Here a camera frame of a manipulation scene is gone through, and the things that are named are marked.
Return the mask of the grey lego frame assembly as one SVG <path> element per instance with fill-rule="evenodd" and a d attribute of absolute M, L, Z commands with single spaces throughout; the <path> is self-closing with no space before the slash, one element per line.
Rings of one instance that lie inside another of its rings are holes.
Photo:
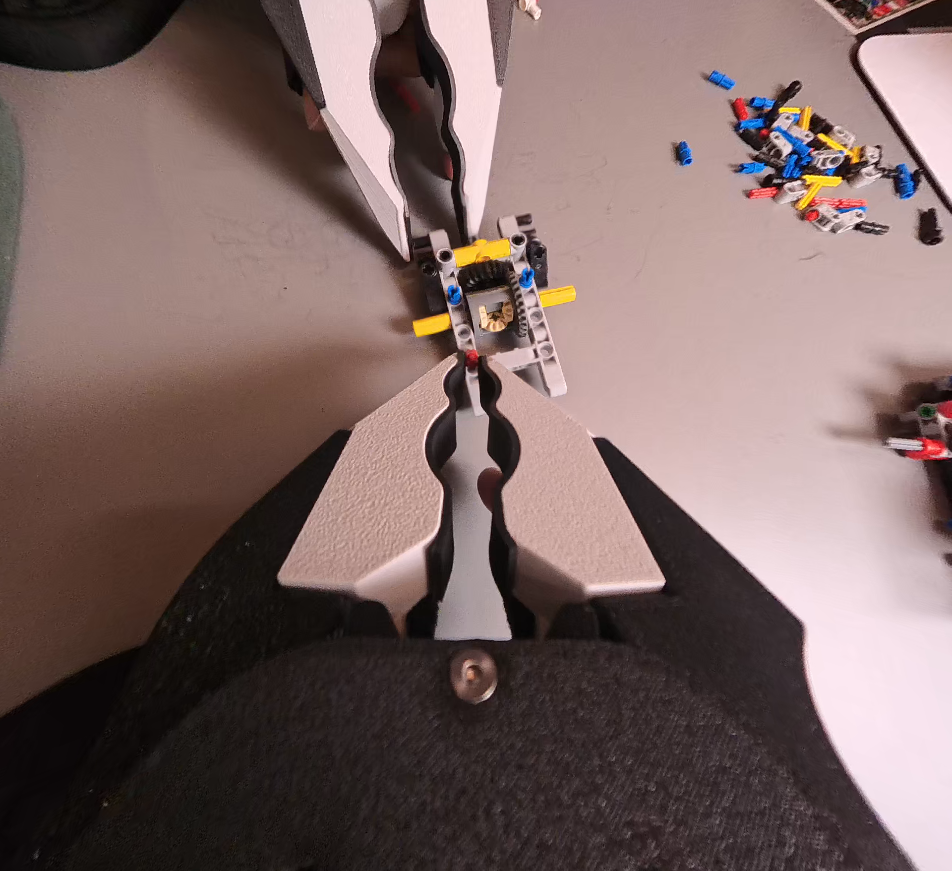
<path fill-rule="evenodd" d="M 501 218 L 498 232 L 497 239 L 458 248 L 450 246 L 443 230 L 412 240 L 411 259 L 422 276 L 428 316 L 450 314 L 453 326 L 444 333 L 452 335 L 463 356 L 475 349 L 511 372 L 533 369 L 549 397 L 562 396 L 565 375 L 538 296 L 539 289 L 549 288 L 546 247 L 530 214 Z M 518 283 L 525 266 L 535 272 L 530 289 Z M 463 291 L 459 306 L 447 303 L 446 286 L 452 282 Z M 481 414 L 476 371 L 467 370 L 466 384 L 473 411 Z"/>

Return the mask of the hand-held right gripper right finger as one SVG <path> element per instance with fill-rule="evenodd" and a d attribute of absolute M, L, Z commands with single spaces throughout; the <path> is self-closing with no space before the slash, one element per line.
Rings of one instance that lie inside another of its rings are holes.
<path fill-rule="evenodd" d="M 489 559 L 509 622 L 656 593 L 665 579 L 595 439 L 500 360 L 481 361 L 493 488 Z"/>

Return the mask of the person's left hand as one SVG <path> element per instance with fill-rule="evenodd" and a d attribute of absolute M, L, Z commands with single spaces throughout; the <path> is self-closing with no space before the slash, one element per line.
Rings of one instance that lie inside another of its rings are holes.
<path fill-rule="evenodd" d="M 295 86 L 300 92 L 303 103 L 303 119 L 308 131 L 323 132 L 326 130 L 323 117 L 318 104 L 314 101 L 310 93 L 303 88 L 303 80 L 291 78 L 291 63 L 286 60 L 289 86 L 296 81 Z M 415 131 L 419 131 L 418 136 L 424 137 L 423 121 L 435 117 L 435 110 L 432 107 L 433 101 L 430 100 L 428 91 L 431 89 L 422 80 L 421 66 L 418 58 L 417 46 L 415 42 L 414 25 L 408 20 L 394 34 L 386 37 L 383 41 L 378 55 L 376 65 L 376 78 L 378 89 L 385 92 L 385 103 L 387 103 L 387 115 L 397 117 L 398 129 L 404 130 L 413 126 Z M 394 94 L 392 85 L 395 82 L 405 84 L 415 95 L 421 104 L 421 112 L 418 115 L 410 114 L 403 103 Z M 446 148 L 435 137 L 430 141 L 430 149 L 436 146 L 438 157 L 430 159 L 432 169 L 444 180 L 452 181 L 454 179 L 454 169 L 451 159 L 446 152 Z"/>

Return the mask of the pile of mixed lego pieces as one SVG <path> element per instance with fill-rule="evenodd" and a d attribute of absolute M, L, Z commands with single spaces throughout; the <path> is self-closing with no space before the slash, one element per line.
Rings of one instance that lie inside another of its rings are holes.
<path fill-rule="evenodd" d="M 803 83 L 792 80 L 773 96 L 731 100 L 732 130 L 747 155 L 733 170 L 750 177 L 744 199 L 785 207 L 823 234 L 886 235 L 890 227 L 871 215 L 866 189 L 885 185 L 898 200 L 911 200 L 924 170 L 888 163 L 881 144 L 828 120 L 800 101 L 802 92 Z"/>

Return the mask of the person's green sweatshirt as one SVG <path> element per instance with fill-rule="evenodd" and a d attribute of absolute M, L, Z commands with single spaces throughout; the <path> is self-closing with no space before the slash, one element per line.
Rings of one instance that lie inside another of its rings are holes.
<path fill-rule="evenodd" d="M 24 159 L 16 121 L 1 102 L 1 344 L 5 344 L 18 258 Z"/>

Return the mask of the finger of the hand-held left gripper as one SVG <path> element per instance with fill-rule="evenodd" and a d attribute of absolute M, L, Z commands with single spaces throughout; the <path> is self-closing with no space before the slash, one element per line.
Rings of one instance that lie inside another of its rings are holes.
<path fill-rule="evenodd" d="M 453 167 L 462 239 L 482 225 L 502 97 L 487 0 L 422 0 L 425 50 L 443 100 L 440 133 Z"/>
<path fill-rule="evenodd" d="M 410 260 L 410 211 L 375 88 L 382 39 L 373 0 L 298 1 L 327 131 L 385 235 Z"/>

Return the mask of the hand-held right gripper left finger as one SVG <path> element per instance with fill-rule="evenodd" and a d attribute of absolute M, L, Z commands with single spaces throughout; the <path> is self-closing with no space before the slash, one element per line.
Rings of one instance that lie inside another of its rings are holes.
<path fill-rule="evenodd" d="M 381 603 L 394 619 L 437 616 L 453 566 L 443 469 L 457 447 L 464 368 L 444 359 L 354 425 L 280 585 Z"/>

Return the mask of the lego car chassis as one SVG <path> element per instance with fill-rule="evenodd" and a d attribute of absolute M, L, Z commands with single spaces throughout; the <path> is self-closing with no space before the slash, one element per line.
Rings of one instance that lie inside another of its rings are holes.
<path fill-rule="evenodd" d="M 914 467 L 923 527 L 951 566 L 951 374 L 912 377 L 886 395 L 882 441 Z"/>

